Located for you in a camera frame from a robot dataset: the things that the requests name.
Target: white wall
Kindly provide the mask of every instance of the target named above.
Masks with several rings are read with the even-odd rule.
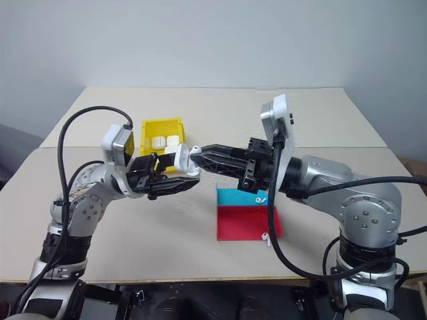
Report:
[[[340,86],[427,160],[425,0],[0,1],[10,127],[46,136],[86,85]]]

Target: white plastic piece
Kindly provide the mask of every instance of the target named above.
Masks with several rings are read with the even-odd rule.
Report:
[[[179,145],[179,135],[168,135],[166,138],[166,145],[167,146],[178,146]]]
[[[264,232],[261,235],[261,239],[263,239],[264,241],[267,241],[267,247],[271,247],[272,246],[272,241],[270,240],[270,236],[268,235],[268,233]]]
[[[163,136],[151,139],[151,148],[153,150],[163,150],[166,147],[166,139]]]
[[[175,150],[173,165],[178,171],[187,172],[189,150],[185,143],[181,143]]]
[[[173,165],[178,171],[186,172],[190,177],[195,177],[200,174],[200,167],[190,159],[190,155],[201,153],[201,148],[194,146],[191,152],[185,143],[178,145],[175,151],[175,160]]]
[[[175,153],[176,148],[178,148],[177,145],[167,145],[165,147],[165,155],[167,155],[168,153]]]
[[[195,145],[193,149],[189,152],[190,155],[194,153],[201,153],[201,148]],[[200,174],[200,167],[197,163],[193,162],[190,157],[188,157],[188,167],[187,167],[187,175],[190,177],[195,177]]]

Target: red and blue box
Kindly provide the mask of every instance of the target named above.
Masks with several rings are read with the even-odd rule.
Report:
[[[268,196],[261,190],[253,194],[217,188],[217,240],[261,240],[262,233],[268,233],[267,203]],[[282,236],[276,208],[274,226],[277,236]]]

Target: red box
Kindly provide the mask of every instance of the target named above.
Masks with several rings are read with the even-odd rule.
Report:
[[[282,236],[282,226],[277,209],[274,208],[274,227],[278,237]],[[217,207],[218,241],[261,240],[262,233],[268,233],[267,206],[227,206]]]

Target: white object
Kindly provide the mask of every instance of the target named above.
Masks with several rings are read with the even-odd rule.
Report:
[[[266,232],[264,232],[261,235],[261,239],[263,239],[264,241],[267,241],[267,247],[271,247],[272,246],[272,241],[270,240],[270,235]]]
[[[167,145],[165,147],[165,155],[168,153],[174,153],[176,151],[177,145]]]
[[[153,150],[163,150],[166,147],[166,139],[163,136],[151,139],[151,148]]]
[[[168,135],[166,138],[167,146],[178,146],[179,145],[179,135]]]
[[[268,144],[272,145],[274,138],[274,131],[276,121],[281,119],[285,126],[285,148],[282,150],[282,156],[280,158],[280,167],[278,172],[277,181],[283,181],[285,177],[286,169],[292,155],[295,151],[295,139],[294,139],[294,128],[292,123],[294,120],[290,119],[290,112],[288,104],[286,102],[286,95],[278,95],[274,97],[273,101],[262,105],[261,120],[266,132]],[[281,182],[276,184],[276,189],[279,190]]]
[[[199,166],[190,159],[190,155],[201,153],[201,148],[195,145],[191,152],[185,143],[178,145],[175,151],[175,159],[173,165],[178,171],[186,172],[190,177],[195,177],[200,174]]]
[[[189,152],[189,155],[193,155],[194,153],[201,153],[201,147],[198,147],[197,145],[195,145],[193,149],[191,149],[191,151]],[[196,177],[199,174],[200,174],[200,167],[197,165],[197,163],[193,162],[189,156],[187,175],[189,175],[190,177]]]
[[[255,199],[255,202],[256,202],[257,204],[261,205],[262,203],[266,202],[266,200],[267,200],[267,198],[260,198],[260,197],[257,197],[257,198]]]
[[[185,143],[181,143],[177,146],[175,151],[175,159],[173,160],[173,165],[175,169],[182,172],[187,172],[188,168],[188,156],[189,150]]]

